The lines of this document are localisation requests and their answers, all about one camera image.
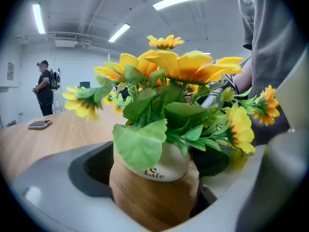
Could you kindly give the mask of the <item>person's right forearm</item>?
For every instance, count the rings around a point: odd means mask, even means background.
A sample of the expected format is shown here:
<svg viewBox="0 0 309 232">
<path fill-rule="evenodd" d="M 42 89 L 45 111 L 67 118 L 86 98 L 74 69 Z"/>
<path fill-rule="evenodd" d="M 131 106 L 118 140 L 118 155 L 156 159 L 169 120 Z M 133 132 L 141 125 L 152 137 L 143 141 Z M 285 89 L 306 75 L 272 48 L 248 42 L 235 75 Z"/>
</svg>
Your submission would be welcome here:
<svg viewBox="0 0 309 232">
<path fill-rule="evenodd" d="M 234 83 L 239 93 L 244 93 L 252 86 L 252 58 L 248 58 L 242 66 L 242 73 L 238 73 L 233 77 Z"/>
</svg>

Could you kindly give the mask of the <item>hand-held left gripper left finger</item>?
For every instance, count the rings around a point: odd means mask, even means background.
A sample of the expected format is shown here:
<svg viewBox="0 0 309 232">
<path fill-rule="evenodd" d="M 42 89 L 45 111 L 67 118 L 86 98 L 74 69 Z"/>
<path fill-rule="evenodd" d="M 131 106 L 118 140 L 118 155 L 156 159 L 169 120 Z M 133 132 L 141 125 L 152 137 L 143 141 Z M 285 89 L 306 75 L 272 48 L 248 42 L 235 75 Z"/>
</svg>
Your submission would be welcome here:
<svg viewBox="0 0 309 232">
<path fill-rule="evenodd" d="M 35 161 L 9 185 L 45 232 L 149 232 L 114 202 L 113 143 L 82 146 Z"/>
</svg>

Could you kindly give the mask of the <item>smartphone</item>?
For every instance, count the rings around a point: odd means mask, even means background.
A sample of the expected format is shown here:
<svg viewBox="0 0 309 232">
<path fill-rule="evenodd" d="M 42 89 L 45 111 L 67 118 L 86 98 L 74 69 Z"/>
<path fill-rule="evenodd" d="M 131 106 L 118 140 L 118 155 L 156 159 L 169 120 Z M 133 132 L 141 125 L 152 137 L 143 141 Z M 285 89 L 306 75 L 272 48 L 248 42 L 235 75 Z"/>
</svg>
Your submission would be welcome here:
<svg viewBox="0 0 309 232">
<path fill-rule="evenodd" d="M 52 124 L 51 120 L 38 120 L 28 125 L 30 130 L 43 130 Z"/>
</svg>

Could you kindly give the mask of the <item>person's grey printed shirt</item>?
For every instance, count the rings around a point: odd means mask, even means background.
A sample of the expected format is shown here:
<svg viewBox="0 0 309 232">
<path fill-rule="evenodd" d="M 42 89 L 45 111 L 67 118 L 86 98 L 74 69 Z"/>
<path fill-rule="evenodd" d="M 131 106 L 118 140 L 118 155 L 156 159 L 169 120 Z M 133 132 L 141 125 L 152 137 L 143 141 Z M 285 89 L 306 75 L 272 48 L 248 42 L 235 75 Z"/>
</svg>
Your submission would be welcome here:
<svg viewBox="0 0 309 232">
<path fill-rule="evenodd" d="M 283 0 L 238 0 L 243 47 L 251 51 L 251 95 L 278 88 L 291 72 L 308 41 Z"/>
</svg>

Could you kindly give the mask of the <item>ceiling air conditioner unit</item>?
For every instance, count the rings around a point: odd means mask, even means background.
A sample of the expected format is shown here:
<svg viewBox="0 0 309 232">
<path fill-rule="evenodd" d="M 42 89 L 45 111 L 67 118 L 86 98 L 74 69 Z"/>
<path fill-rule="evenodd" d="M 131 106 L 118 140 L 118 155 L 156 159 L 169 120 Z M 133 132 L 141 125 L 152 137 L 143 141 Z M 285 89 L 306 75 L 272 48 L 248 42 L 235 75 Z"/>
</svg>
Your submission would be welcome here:
<svg viewBox="0 0 309 232">
<path fill-rule="evenodd" d="M 56 47 L 69 47 L 74 48 L 78 44 L 77 35 L 71 33 L 61 33 L 55 34 L 55 45 Z"/>
</svg>

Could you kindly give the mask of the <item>yellow sunflowers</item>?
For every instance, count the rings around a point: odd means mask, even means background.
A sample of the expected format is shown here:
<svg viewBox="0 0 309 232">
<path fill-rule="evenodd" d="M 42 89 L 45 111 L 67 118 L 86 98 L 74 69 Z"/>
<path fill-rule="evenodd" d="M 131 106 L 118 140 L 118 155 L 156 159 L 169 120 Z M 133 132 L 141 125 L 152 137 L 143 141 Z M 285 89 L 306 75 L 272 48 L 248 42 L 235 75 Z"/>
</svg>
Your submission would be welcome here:
<svg viewBox="0 0 309 232">
<path fill-rule="evenodd" d="M 98 87 L 68 87 L 65 108 L 98 120 L 103 103 L 112 104 L 126 119 L 113 127 L 115 150 L 130 170 L 156 180 L 172 180 L 158 171 L 167 153 L 187 159 L 191 148 L 223 153 L 226 146 L 225 157 L 253 155 L 252 120 L 274 124 L 280 116 L 276 90 L 267 86 L 252 98 L 237 94 L 224 82 L 242 72 L 242 58 L 213 61 L 196 50 L 178 55 L 181 37 L 147 39 L 150 50 L 140 56 L 122 53 L 118 62 L 96 67 Z"/>
</svg>

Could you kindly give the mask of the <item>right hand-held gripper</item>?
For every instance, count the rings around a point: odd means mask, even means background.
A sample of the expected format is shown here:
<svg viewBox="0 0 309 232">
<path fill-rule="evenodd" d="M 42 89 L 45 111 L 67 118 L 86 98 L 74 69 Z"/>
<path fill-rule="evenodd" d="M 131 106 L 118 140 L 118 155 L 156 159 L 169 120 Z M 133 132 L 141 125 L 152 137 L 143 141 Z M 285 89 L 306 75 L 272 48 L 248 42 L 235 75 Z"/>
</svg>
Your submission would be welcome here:
<svg viewBox="0 0 309 232">
<path fill-rule="evenodd" d="M 226 74 L 225 77 L 226 77 L 226 79 L 228 81 L 228 85 L 230 87 L 232 87 L 235 90 L 236 95 L 238 95 L 239 94 L 239 89 L 238 89 L 236 83 L 233 80 L 233 75 L 232 74 Z"/>
</svg>

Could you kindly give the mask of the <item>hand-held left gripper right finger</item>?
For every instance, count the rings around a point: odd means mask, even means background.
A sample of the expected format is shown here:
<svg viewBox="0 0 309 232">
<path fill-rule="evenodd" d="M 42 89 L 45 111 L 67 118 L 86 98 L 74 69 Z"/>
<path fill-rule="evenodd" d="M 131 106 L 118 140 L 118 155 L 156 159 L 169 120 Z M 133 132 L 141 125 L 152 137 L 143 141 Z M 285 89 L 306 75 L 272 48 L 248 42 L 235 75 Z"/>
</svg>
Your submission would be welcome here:
<svg viewBox="0 0 309 232">
<path fill-rule="evenodd" d="M 207 187 L 216 198 L 214 203 L 166 232 L 234 232 L 241 209 L 255 184 L 265 147 L 257 146 L 255 154 L 241 170 L 226 169 L 214 177 L 207 177 Z"/>
</svg>

